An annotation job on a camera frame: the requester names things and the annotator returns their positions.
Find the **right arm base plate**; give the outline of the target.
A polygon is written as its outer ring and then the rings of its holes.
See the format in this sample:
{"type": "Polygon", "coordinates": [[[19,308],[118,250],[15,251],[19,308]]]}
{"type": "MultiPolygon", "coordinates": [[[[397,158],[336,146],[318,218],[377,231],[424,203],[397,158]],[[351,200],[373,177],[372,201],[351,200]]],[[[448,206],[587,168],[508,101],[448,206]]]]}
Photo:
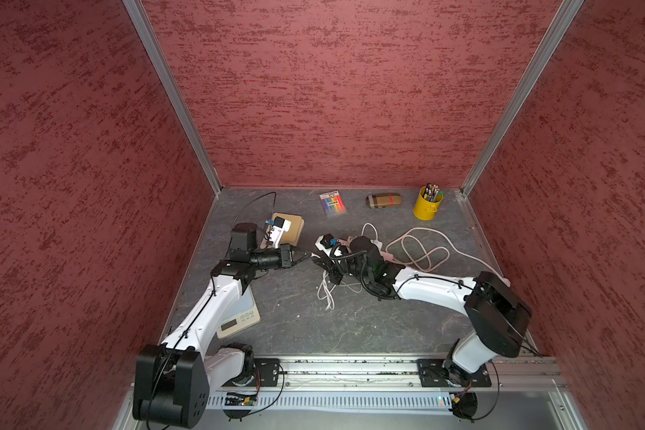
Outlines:
{"type": "Polygon", "coordinates": [[[491,388],[492,381],[487,366],[475,373],[468,373],[455,364],[444,365],[444,359],[419,359],[417,374],[423,388],[491,388]]]}

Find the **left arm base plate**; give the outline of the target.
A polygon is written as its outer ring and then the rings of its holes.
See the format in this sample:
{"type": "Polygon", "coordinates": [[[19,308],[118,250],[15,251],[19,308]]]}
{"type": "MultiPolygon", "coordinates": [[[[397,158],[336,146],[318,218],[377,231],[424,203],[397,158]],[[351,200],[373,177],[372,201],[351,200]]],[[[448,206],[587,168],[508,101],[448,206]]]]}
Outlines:
{"type": "Polygon", "coordinates": [[[280,382],[279,358],[254,358],[245,362],[243,371],[223,385],[225,389],[275,387],[280,382]]]}

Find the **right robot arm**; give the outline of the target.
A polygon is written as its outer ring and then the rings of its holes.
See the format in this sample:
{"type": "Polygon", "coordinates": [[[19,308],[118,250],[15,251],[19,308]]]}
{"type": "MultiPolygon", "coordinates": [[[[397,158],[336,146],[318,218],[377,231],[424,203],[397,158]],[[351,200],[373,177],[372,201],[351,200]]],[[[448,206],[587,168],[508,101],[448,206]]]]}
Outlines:
{"type": "Polygon", "coordinates": [[[319,236],[313,260],[335,284],[349,276],[378,300],[415,300],[451,309],[469,318],[473,332],[457,340],[437,374],[452,387],[481,383],[486,363],[517,358],[532,309],[492,272],[455,278],[420,272],[384,257],[369,238],[351,241],[319,236]]]}

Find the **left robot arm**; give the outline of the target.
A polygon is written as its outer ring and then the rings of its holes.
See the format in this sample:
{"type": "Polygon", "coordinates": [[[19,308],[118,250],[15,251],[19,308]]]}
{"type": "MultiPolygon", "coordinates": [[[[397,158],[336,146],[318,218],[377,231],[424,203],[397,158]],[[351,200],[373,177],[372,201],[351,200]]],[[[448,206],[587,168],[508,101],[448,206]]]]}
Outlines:
{"type": "Polygon", "coordinates": [[[215,389],[254,372],[253,350],[232,344],[208,353],[226,313],[247,293],[258,272],[289,269],[311,256],[295,245],[258,247],[257,227],[236,225],[229,248],[211,270],[202,297],[161,343],[136,358],[133,417],[137,421],[191,429],[201,420],[215,389]]]}

